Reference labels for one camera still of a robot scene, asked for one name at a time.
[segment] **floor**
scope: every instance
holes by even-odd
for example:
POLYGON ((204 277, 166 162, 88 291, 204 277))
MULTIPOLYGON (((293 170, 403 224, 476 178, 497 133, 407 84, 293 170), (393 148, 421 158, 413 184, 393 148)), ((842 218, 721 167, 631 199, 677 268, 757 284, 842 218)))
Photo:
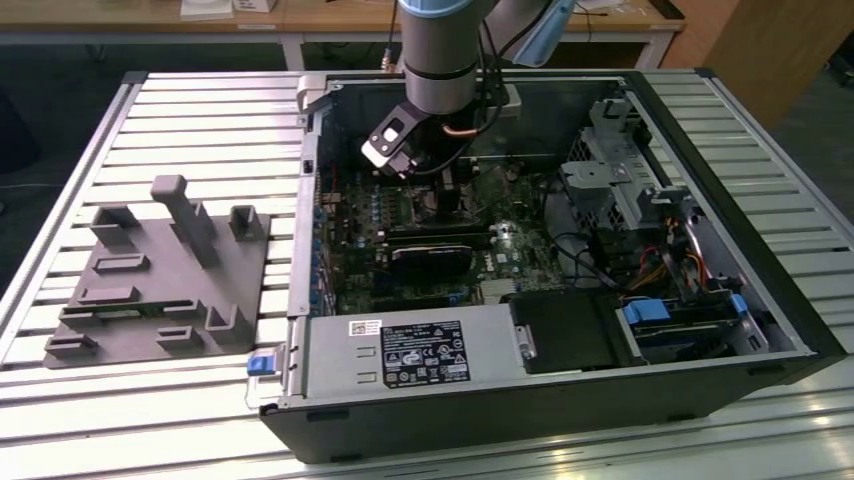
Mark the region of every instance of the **floor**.
MULTIPOLYGON (((305 46, 309 69, 377 68, 380 45, 305 46)), ((0 47, 0 90, 41 147, 40 161, 0 175, 0 292, 14 274, 124 73, 281 70, 272 45, 112 46, 94 63, 81 46, 0 47), (14 187, 40 184, 42 186, 14 187)), ((772 132, 843 213, 854 219, 854 88, 822 73, 772 132)))

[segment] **desk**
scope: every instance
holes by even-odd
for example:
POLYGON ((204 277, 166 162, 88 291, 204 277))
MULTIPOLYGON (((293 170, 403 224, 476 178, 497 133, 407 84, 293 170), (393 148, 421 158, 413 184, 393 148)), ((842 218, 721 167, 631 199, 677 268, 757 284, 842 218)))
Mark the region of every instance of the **desk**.
MULTIPOLYGON (((643 51, 635 67, 657 68, 673 34, 684 21, 667 20, 648 0, 628 0, 619 8, 596 10, 608 15, 587 18, 573 15, 560 42, 641 43, 643 51)), ((304 69, 300 46, 310 42, 382 42, 391 23, 389 0, 288 0, 282 35, 288 68, 304 69)))
MULTIPOLYGON (((2 478, 757 480, 818 478, 854 467, 851 358, 707 418, 308 466, 257 420, 253 407, 281 387, 246 386, 245 354, 44 369, 44 343, 96 240, 86 228, 94 210, 132 202, 137 218, 164 218, 165 209, 146 200, 154 175, 184 175, 186 196, 205 202, 210 215, 250 204, 273 216, 256 344, 285 341, 296 188, 282 171, 300 162, 300 75, 149 74, 121 85, 0 300, 2 478)), ((850 224, 716 80, 688 70, 649 72, 647 80, 854 351, 850 224)), ((677 183, 667 154, 655 154, 677 183)))
POLYGON ((182 22, 180 0, 2 0, 0 45, 280 44, 285 4, 269 13, 182 22))
MULTIPOLYGON (((306 42, 378 42, 388 35, 388 0, 278 0, 273 11, 181 22, 180 0, 4 0, 0 44, 276 43, 290 70, 304 70, 306 42)), ((641 43, 637 68, 655 68, 684 22, 665 20, 647 0, 589 17, 592 42, 641 43)), ((561 42, 587 42, 587 19, 572 17, 561 42)))

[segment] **motherboard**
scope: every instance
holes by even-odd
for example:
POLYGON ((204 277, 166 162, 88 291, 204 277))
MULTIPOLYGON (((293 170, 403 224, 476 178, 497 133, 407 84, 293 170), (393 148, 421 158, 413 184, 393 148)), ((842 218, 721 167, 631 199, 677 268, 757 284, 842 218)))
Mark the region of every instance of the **motherboard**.
POLYGON ((565 285, 543 232, 553 187, 521 162, 472 159, 420 183, 341 177, 322 195, 337 314, 493 304, 565 285))

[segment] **metal bracket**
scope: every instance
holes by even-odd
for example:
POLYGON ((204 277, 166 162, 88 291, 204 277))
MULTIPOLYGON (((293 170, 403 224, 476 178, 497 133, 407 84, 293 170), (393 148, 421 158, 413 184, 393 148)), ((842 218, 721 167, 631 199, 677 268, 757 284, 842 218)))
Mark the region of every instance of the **metal bracket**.
POLYGON ((296 108, 302 114, 310 113, 309 106, 325 95, 325 74, 302 75, 296 82, 296 108))

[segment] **wooden table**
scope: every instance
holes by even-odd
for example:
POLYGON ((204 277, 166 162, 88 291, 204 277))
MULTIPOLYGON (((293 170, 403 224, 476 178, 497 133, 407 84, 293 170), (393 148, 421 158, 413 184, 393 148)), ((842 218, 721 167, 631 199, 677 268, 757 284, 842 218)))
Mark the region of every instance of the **wooden table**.
POLYGON ((286 1, 270 13, 234 12, 230 19, 184 22, 180 0, 0 0, 0 45, 174 43, 281 44, 286 1))
MULTIPOLYGON (((297 46, 310 42, 381 42, 388 36, 391 0, 288 0, 282 31, 290 53, 285 48, 288 68, 304 69, 297 46)), ((560 42, 641 43, 644 45, 635 67, 656 68, 673 34, 684 21, 667 20, 648 0, 628 0, 617 8, 599 9, 589 16, 589 31, 584 15, 573 15, 560 42)))
MULTIPOLYGON (((684 23, 647 0, 604 17, 572 17, 561 42, 641 43, 637 68, 655 68, 684 23)), ((0 44, 277 43, 290 70, 304 70, 308 42, 377 42, 388 35, 391 0, 278 0, 270 13, 180 20, 180 0, 1 0, 0 44)))

